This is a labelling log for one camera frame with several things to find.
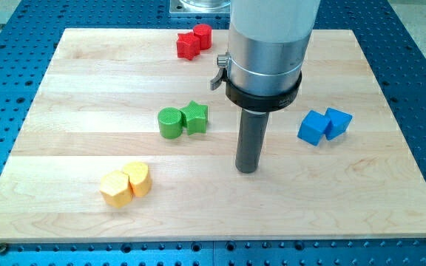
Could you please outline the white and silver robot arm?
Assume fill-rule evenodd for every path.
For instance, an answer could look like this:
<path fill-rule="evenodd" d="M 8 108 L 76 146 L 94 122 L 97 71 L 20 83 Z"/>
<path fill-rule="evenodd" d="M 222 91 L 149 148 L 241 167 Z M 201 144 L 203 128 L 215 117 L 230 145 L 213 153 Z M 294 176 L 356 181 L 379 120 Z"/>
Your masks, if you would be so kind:
<path fill-rule="evenodd" d="M 243 91 L 279 95 L 298 80 L 320 0 L 232 0 L 228 79 Z"/>

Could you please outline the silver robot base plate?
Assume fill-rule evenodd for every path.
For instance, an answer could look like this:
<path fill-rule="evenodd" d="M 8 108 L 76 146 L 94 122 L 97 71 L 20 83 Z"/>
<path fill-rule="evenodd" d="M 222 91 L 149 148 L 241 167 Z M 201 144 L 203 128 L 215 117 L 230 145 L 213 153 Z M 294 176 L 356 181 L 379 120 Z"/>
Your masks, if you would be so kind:
<path fill-rule="evenodd" d="M 169 0 L 171 16 L 228 15 L 230 0 Z"/>

